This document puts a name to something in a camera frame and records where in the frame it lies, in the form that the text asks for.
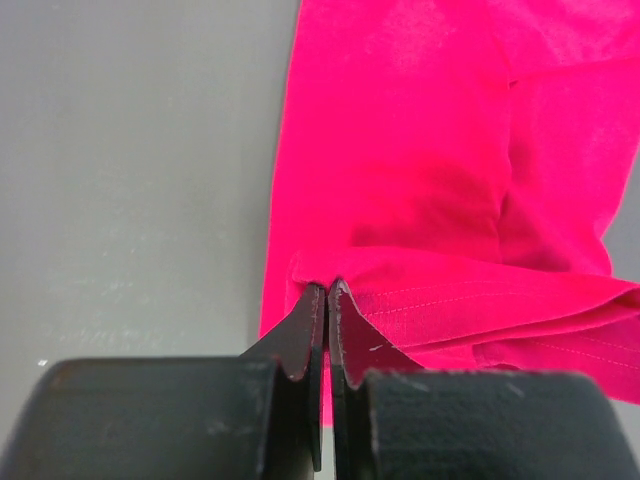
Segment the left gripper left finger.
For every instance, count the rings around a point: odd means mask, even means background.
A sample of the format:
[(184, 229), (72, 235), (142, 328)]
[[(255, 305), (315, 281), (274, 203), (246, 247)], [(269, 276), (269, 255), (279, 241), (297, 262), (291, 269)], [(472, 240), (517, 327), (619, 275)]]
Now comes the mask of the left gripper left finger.
[(54, 365), (20, 417), (24, 479), (310, 479), (321, 467), (325, 292), (238, 356)]

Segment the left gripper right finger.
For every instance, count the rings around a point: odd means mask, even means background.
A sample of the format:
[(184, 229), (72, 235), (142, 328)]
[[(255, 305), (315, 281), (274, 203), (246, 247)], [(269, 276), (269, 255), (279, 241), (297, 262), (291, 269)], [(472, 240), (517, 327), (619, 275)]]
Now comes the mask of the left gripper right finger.
[(560, 372), (428, 370), (369, 323), (343, 280), (327, 300), (340, 479), (619, 479), (601, 390)]

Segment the magenta t shirt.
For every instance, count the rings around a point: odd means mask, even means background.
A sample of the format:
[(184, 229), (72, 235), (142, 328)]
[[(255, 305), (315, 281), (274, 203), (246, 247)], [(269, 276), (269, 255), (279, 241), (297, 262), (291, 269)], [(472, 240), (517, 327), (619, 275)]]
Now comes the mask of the magenta t shirt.
[(305, 1), (260, 329), (340, 278), (427, 368), (637, 402), (639, 287), (603, 238), (638, 148), (635, 1)]

